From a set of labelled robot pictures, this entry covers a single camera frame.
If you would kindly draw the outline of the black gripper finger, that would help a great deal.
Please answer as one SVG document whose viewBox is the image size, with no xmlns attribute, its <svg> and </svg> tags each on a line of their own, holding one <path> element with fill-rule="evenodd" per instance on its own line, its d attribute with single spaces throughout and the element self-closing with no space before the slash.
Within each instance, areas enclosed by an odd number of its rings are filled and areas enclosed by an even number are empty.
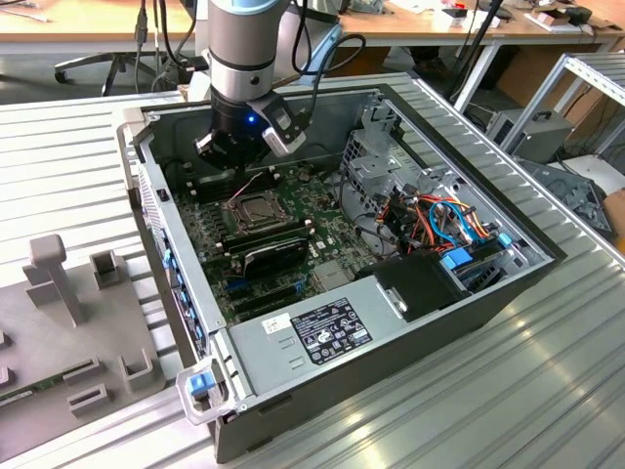
<svg viewBox="0 0 625 469">
<path fill-rule="evenodd" d="M 239 141 L 230 134 L 208 134 L 194 142 L 198 156 L 221 171 L 244 170 L 244 152 Z"/>
</svg>

